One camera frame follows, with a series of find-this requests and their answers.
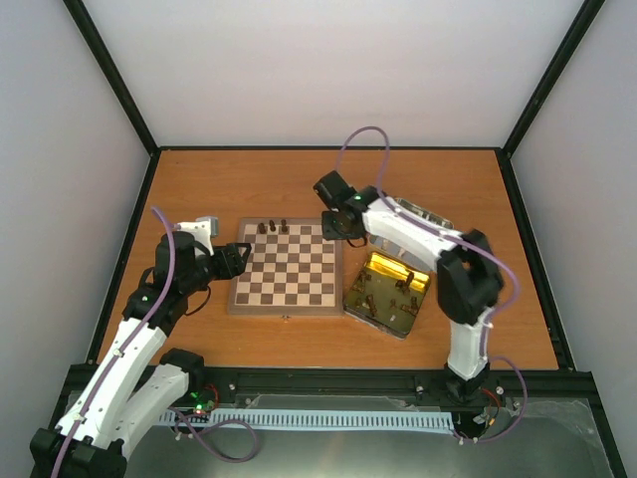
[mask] white wall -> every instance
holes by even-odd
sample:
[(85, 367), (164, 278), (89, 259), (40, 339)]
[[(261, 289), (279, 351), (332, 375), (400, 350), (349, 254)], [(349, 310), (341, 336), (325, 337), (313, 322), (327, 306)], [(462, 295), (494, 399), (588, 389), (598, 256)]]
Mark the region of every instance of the white wall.
[(500, 146), (581, 0), (86, 3), (160, 144)]
[(637, 476), (637, 3), (606, 2), (514, 166), (576, 364)]
[(61, 1), (0, 6), (0, 476), (84, 361), (147, 155)]

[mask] purple cable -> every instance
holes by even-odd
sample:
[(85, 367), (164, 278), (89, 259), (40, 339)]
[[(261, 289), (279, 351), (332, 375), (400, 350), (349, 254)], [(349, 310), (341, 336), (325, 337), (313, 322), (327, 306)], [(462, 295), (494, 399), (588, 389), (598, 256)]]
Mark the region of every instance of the purple cable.
[[(227, 463), (245, 463), (246, 461), (253, 459), (257, 455), (257, 453), (259, 453), (259, 448), (261, 446), (259, 441), (259, 436), (257, 435), (257, 432), (255, 431), (255, 429), (243, 420), (230, 418), (228, 420), (223, 420), (223, 421), (220, 421), (219, 423), (215, 423), (214, 425), (208, 428), (205, 428), (201, 431), (197, 431), (195, 427), (192, 426), (192, 423), (190, 423), (190, 420), (188, 419), (188, 417), (184, 415), (180, 410), (178, 410), (177, 408), (172, 408), (172, 407), (168, 409), (170, 411), (173, 411), (179, 417), (179, 420), (177, 421), (177, 423), (183, 422), (183, 424), (188, 427), (188, 429), (190, 430), (190, 433), (192, 433), (192, 436), (195, 437), (195, 439), (199, 442), (199, 444), (203, 446), (206, 449), (206, 451), (208, 451), (208, 453), (212, 454), (213, 456), (220, 459), (221, 461), (225, 461)], [(242, 456), (241, 458), (234, 458), (232, 456), (225, 455), (221, 453), (220, 451), (215, 450), (213, 447), (208, 445), (208, 443), (203, 441), (203, 438), (201, 438), (201, 435), (204, 435), (206, 433), (211, 433), (215, 430), (218, 430), (224, 425), (229, 425), (232, 423), (236, 423), (238, 425), (243, 426), (252, 435), (252, 440), (253, 440), (252, 449), (246, 456)]]
[[(466, 249), (472, 250), (478, 254), (480, 254), (483, 257), (486, 257), (487, 259), (489, 259), (490, 261), (492, 261), (493, 263), (495, 263), (498, 267), (500, 267), (501, 269), (503, 269), (508, 275), (509, 277), (511, 277), (511, 281), (513, 283), (514, 286), (514, 290), (511, 294), (511, 296), (509, 297), (509, 299), (502, 303), (501, 305), (495, 307), (490, 314), (488, 314), (485, 317), (485, 325), (487, 326), (488, 324), (491, 323), (491, 321), (493, 320), (493, 317), (496, 314), (499, 314), (500, 312), (508, 309), (513, 302), (515, 302), (518, 297), (520, 296), (520, 291), (521, 291), (521, 287), (520, 287), (520, 281), (518, 280), (518, 277), (516, 277), (516, 274), (514, 273), (513, 270), (511, 270), (511, 268), (505, 264), (504, 262), (502, 262), (500, 259), (498, 259), (496, 256), (494, 256), (493, 254), (485, 251), (484, 249), (481, 249), (477, 246), (474, 246), (473, 244), (468, 243), (467, 241), (464, 241), (462, 239), (460, 239), (459, 237), (456, 236), (451, 236), (451, 235), (447, 235), (444, 233), (444, 229), (437, 229), (435, 227), (430, 226), (429, 224), (426, 224), (422, 221), (419, 221), (418, 219), (416, 219), (415, 217), (411, 217), (408, 214), (405, 214), (403, 212), (403, 209), (401, 207), (399, 207), (397, 204), (391, 204), (389, 202), (389, 200), (387, 199), (387, 196), (384, 194), (384, 192), (382, 191), (382, 177), (385, 174), (385, 170), (387, 169), (387, 165), (389, 164), (389, 152), (390, 152), (390, 146), (389, 146), (389, 137), (387, 136), (387, 133), (380, 127), (378, 126), (365, 126), (365, 127), (361, 127), (359, 129), (357, 129), (355, 132), (353, 132), (352, 134), (349, 135), (349, 137), (345, 140), (345, 143), (343, 144), (343, 146), (341, 147), (340, 151), (338, 152), (338, 158), (336, 159), (336, 166), (334, 169), (338, 170), (338, 168), (340, 167), (340, 163), (342, 162), (342, 156), (344, 151), (347, 149), (347, 147), (349, 146), (349, 142), (354, 139), (355, 136), (357, 136), (358, 134), (360, 134), (363, 131), (367, 131), (367, 130), (374, 130), (374, 131), (378, 131), (383, 139), (385, 140), (385, 154), (384, 154), (384, 158), (382, 160), (382, 164), (380, 165), (380, 169), (378, 170), (378, 175), (376, 176), (376, 190), (378, 191), (378, 196), (380, 197), (380, 199), (382, 200), (382, 202), (385, 204), (385, 206), (387, 206), (390, 210), (393, 210), (394, 212), (396, 212), (398, 214), (398, 216), (402, 217), (404, 220), (406, 220), (407, 222), (420, 227), (421, 229), (424, 229), (425, 231), (429, 232), (430, 234), (433, 234), (435, 236), (438, 236), (442, 239), (446, 239), (450, 242), (453, 242), (456, 245), (459, 245), (461, 247), (464, 247)], [(482, 333), (480, 335), (480, 355), (482, 357), (484, 357), (487, 354), (487, 337), (489, 334), (489, 328), (488, 327), (483, 327), (482, 329)]]
[[(143, 329), (143, 326), (145, 326), (146, 323), (152, 318), (154, 313), (157, 312), (157, 309), (159, 309), (159, 306), (161, 306), (161, 303), (168, 295), (168, 290), (170, 289), (170, 284), (172, 283), (172, 276), (175, 271), (175, 242), (174, 242), (174, 238), (172, 237), (172, 224), (170, 224), (168, 219), (166, 219), (166, 216), (163, 215), (163, 212), (161, 212), (161, 209), (159, 209), (158, 207), (152, 206), (150, 210), (155, 215), (155, 217), (161, 221), (161, 223), (163, 224), (163, 227), (166, 230), (166, 236), (168, 237), (168, 248), (170, 251), (170, 259), (168, 263), (168, 275), (166, 277), (166, 283), (164, 284), (163, 289), (161, 290), (161, 293), (159, 294), (159, 297), (157, 298), (155, 303), (152, 305), (150, 310), (143, 317), (141, 322), (139, 322), (139, 325), (135, 327), (135, 329), (130, 333), (130, 335), (126, 338), (126, 340), (123, 341), (123, 343), (121, 344), (121, 347), (119, 347), (119, 351), (121, 352), (122, 355), (125, 352), (126, 348), (130, 345), (130, 343), (135, 339), (135, 337), (137, 337), (141, 329)], [(95, 385), (93, 385), (93, 388), (89, 392), (89, 396), (87, 396), (87, 399), (85, 400), (84, 405), (80, 409), (80, 415), (84, 416), (87, 413), (87, 411), (89, 411), (89, 407), (93, 403), (93, 400), (98, 394), (98, 391), (100, 391), (100, 388), (102, 387), (102, 384), (106, 380), (106, 377), (108, 376), (108, 374), (114, 367), (115, 363), (117, 362), (117, 359), (119, 359), (119, 356), (111, 356), (104, 370), (102, 371), (102, 373), (96, 380)], [(76, 432), (78, 431), (78, 428), (80, 427), (80, 423), (81, 423), (80, 420), (76, 420), (73, 426), (71, 427), (71, 429), (69, 430), (69, 434), (64, 439), (64, 442), (62, 443), (62, 446), (60, 447), (60, 452), (58, 453), (58, 456), (56, 458), (56, 462), (53, 466), (53, 472), (51, 473), (51, 478), (58, 478), (58, 475), (60, 474), (60, 468), (62, 467), (62, 462), (64, 461), (64, 457), (67, 454), (67, 450), (69, 449), (69, 446), (71, 445), (71, 440), (73, 440), (74, 435), (76, 434)]]
[[(505, 431), (502, 431), (502, 432), (498, 433), (496, 436), (491, 436), (489, 438), (479, 439), (476, 443), (490, 443), (492, 441), (499, 440), (503, 436), (508, 435), (509, 433), (511, 433), (513, 431), (513, 429), (516, 426), (518, 426), (518, 424), (522, 421), (522, 417), (525, 414), (525, 410), (527, 409), (527, 401), (529, 401), (529, 391), (527, 390), (527, 383), (525, 382), (525, 378), (522, 376), (522, 372), (520, 371), (520, 369), (517, 368), (516, 365), (510, 359), (508, 359), (508, 358), (506, 358), (504, 356), (492, 357), (490, 361), (496, 361), (496, 360), (501, 360), (501, 361), (505, 361), (506, 363), (508, 363), (509, 366), (513, 369), (513, 371), (518, 376), (518, 380), (520, 381), (520, 385), (522, 386), (522, 396), (523, 396), (522, 407), (520, 408), (520, 414), (516, 417), (514, 422)], [(453, 430), (453, 434), (459, 440), (463, 439), (462, 436), (460, 436), (458, 434), (458, 432), (456, 432), (456, 430)]]

